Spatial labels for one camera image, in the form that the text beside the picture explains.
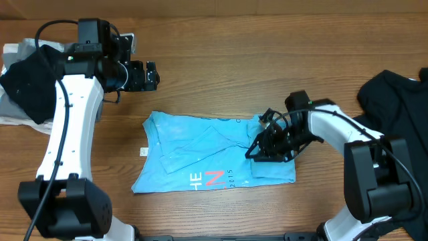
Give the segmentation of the light blue printed t-shirt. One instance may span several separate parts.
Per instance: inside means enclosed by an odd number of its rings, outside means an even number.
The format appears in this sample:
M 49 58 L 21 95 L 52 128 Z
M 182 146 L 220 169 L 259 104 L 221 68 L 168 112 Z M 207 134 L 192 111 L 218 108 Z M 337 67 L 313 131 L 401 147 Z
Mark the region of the light blue printed t-shirt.
M 263 131 L 251 119 L 203 118 L 154 111 L 143 122 L 146 162 L 134 193 L 207 191 L 293 183 L 295 163 L 260 163 L 245 153 Z

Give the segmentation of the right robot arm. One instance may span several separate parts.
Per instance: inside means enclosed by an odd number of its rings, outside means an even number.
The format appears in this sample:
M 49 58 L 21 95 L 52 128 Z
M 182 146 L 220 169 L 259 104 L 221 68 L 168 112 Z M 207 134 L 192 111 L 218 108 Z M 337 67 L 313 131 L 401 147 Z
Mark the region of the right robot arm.
M 311 142 L 327 142 L 344 157 L 346 205 L 315 232 L 287 232 L 283 240 L 378 240 L 388 228 L 423 214 L 406 140 L 369 129 L 327 98 L 311 101 L 303 90 L 291 93 L 285 106 L 286 113 L 269 108 L 260 116 L 264 130 L 245 157 L 285 163 Z

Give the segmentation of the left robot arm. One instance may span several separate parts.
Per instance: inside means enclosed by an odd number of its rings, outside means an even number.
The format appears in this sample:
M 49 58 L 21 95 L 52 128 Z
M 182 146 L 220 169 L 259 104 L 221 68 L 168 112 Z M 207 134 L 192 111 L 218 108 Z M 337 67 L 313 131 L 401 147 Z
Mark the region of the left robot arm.
M 92 181 L 94 125 L 109 92 L 155 91 L 154 62 L 131 60 L 133 33 L 108 21 L 79 19 L 78 41 L 54 65 L 56 109 L 47 151 L 33 181 L 19 184 L 18 198 L 30 230 L 59 240 L 140 240 L 136 226 L 112 213 L 108 194 Z

